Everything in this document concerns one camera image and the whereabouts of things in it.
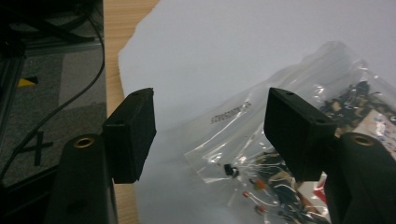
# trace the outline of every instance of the wire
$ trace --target wire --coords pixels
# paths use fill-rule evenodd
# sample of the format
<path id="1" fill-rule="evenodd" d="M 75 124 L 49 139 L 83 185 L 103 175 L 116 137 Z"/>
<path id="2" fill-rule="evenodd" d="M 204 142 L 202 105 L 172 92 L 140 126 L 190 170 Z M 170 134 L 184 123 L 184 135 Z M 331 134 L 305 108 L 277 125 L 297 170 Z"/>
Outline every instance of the wire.
<path id="1" fill-rule="evenodd" d="M 91 17 L 88 18 L 88 21 L 90 22 L 93 30 L 96 32 L 96 35 L 99 38 L 100 44 L 102 46 L 102 65 L 100 66 L 98 74 L 95 76 L 95 78 L 91 81 L 90 84 L 88 84 L 87 87 L 85 87 L 82 91 L 77 93 L 75 96 L 70 98 L 68 101 L 63 103 L 62 105 L 58 106 L 56 109 L 54 109 L 52 112 L 50 112 L 45 118 L 43 118 L 40 122 L 37 123 L 37 125 L 33 128 L 32 131 L 30 131 L 25 138 L 20 142 L 20 144 L 14 148 L 12 151 L 11 157 L 7 160 L 6 165 L 3 167 L 3 170 L 0 174 L 0 180 L 4 178 L 6 175 L 6 172 L 11 165 L 11 163 L 15 160 L 19 152 L 23 149 L 24 146 L 26 146 L 27 143 L 29 143 L 30 139 L 32 139 L 35 136 L 35 133 L 38 131 L 41 126 L 43 126 L 49 119 L 51 119 L 53 116 L 55 116 L 59 111 L 63 110 L 65 107 L 73 103 L 78 97 L 80 97 L 82 94 L 84 94 L 87 90 L 89 90 L 93 84 L 99 79 L 99 77 L 102 75 L 103 70 L 105 69 L 105 43 L 103 42 L 103 38 L 101 37 L 99 30 L 97 27 L 94 25 L 94 22 Z"/>

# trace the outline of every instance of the transparent zip bag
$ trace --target transparent zip bag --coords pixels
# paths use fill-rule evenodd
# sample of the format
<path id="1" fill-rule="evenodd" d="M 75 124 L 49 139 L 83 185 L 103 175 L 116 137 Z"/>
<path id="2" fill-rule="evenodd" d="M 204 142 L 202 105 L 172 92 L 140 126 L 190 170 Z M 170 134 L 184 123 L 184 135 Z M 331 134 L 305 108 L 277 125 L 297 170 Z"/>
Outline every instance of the transparent zip bag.
<path id="1" fill-rule="evenodd" d="M 333 119 L 336 136 L 357 132 L 378 139 L 395 160 L 396 91 L 345 44 L 329 42 L 189 124 L 199 132 L 185 157 L 217 200 L 257 223 L 330 223 L 326 175 L 297 183 L 265 138 L 271 87 L 293 91 Z"/>

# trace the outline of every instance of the table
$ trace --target table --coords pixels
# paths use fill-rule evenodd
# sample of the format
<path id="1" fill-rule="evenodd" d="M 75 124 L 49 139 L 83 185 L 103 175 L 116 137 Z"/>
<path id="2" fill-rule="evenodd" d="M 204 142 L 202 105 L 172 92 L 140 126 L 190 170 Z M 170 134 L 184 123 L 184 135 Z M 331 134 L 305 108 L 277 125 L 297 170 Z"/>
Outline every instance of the table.
<path id="1" fill-rule="evenodd" d="M 106 101 L 110 115 L 124 96 L 120 84 L 118 53 L 134 33 L 136 25 L 159 0 L 104 0 L 106 50 Z M 115 185 L 119 223 L 138 223 L 132 184 Z"/>

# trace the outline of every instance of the white paper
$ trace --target white paper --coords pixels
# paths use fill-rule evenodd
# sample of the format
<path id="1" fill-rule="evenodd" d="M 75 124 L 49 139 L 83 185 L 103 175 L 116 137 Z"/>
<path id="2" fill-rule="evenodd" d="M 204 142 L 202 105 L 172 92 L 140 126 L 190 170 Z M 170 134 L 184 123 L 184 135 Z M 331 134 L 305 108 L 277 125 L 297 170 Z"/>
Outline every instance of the white paper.
<path id="1" fill-rule="evenodd" d="M 392 0 L 162 0 L 120 52 L 123 91 L 153 87 L 167 130 L 332 40 L 396 86 L 395 11 Z"/>

